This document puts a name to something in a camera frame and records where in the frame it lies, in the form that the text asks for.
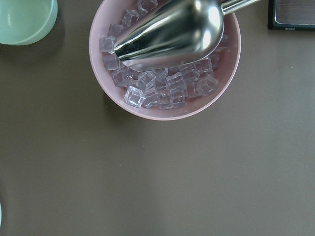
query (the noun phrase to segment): gray table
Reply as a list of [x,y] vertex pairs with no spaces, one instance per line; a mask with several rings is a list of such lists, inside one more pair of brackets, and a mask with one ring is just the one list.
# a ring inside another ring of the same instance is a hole
[[315,32],[237,12],[239,68],[183,120],[119,108],[90,66],[101,0],[60,0],[40,42],[0,45],[1,236],[313,236]]

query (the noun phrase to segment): pink bowl rim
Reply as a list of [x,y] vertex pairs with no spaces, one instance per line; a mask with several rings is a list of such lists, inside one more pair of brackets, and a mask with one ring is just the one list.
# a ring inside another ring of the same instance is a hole
[[221,97],[221,95],[225,92],[225,90],[227,89],[227,87],[230,85],[232,79],[234,78],[234,75],[236,73],[236,70],[237,70],[237,67],[238,67],[238,64],[239,64],[239,61],[240,61],[240,56],[241,56],[241,44],[242,44],[242,41],[241,41],[241,31],[240,31],[240,27],[239,27],[239,24],[238,24],[238,20],[236,18],[236,15],[235,13],[231,13],[231,16],[235,22],[235,25],[236,25],[236,31],[237,31],[237,37],[238,37],[238,41],[239,41],[239,44],[238,44],[238,49],[237,49],[237,58],[236,58],[236,62],[235,62],[235,65],[234,65],[234,68],[233,68],[233,71],[232,71],[232,74],[229,78],[229,80],[227,81],[226,85],[223,87],[223,89],[217,94],[217,96],[212,99],[209,103],[207,103],[206,105],[204,105],[203,107],[193,111],[193,112],[190,112],[188,114],[185,114],[185,115],[181,115],[181,116],[174,116],[174,117],[165,117],[165,118],[162,118],[162,117],[152,117],[152,116],[148,116],[148,115],[144,115],[144,114],[140,114],[140,113],[137,113],[135,112],[134,110],[132,109],[129,109],[128,107],[124,107],[122,106],[120,103],[118,103],[116,101],[116,99],[109,93],[109,91],[103,86],[103,84],[101,83],[101,80],[99,79],[98,75],[97,75],[97,72],[96,72],[96,68],[95,68],[95,64],[94,64],[94,58],[93,58],[93,52],[92,52],[92,34],[93,34],[93,31],[95,29],[95,22],[96,22],[96,16],[98,15],[100,9],[102,8],[102,6],[107,2],[108,0],[104,0],[101,5],[99,6],[95,16],[94,16],[94,19],[93,19],[93,22],[92,22],[92,26],[91,26],[91,30],[90,30],[90,37],[89,37],[89,54],[90,54],[90,62],[91,62],[91,65],[92,65],[92,69],[93,69],[93,72],[94,72],[94,75],[99,83],[99,85],[102,87],[103,91],[109,96],[109,98],[111,100],[113,100],[118,106],[120,106],[121,108],[123,108],[124,110],[136,115],[136,116],[139,116],[141,118],[146,118],[146,119],[151,119],[151,120],[178,120],[178,119],[183,119],[183,118],[187,118],[187,117],[191,117],[203,110],[205,110],[206,108],[208,108],[209,106],[211,106],[215,101],[218,100],[219,97]]

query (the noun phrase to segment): black-framed object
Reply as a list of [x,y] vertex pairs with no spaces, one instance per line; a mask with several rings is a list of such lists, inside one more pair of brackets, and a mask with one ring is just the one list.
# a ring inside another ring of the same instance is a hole
[[269,0],[271,30],[315,30],[315,0]]

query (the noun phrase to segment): metal scoop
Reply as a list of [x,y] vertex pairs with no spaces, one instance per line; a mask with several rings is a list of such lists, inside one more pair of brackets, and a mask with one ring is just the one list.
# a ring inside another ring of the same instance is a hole
[[223,17],[258,0],[168,0],[117,38],[115,53],[136,71],[198,61],[219,44]]

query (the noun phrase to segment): bowl of ice cubes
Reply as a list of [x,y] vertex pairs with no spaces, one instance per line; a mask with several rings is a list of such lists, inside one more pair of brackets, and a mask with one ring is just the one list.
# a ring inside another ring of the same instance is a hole
[[91,27],[89,52],[105,93],[137,116],[175,120],[197,114],[226,90],[236,72],[241,35],[235,14],[224,18],[224,34],[214,52],[200,61],[137,72],[118,60],[116,37],[164,0],[104,0]]

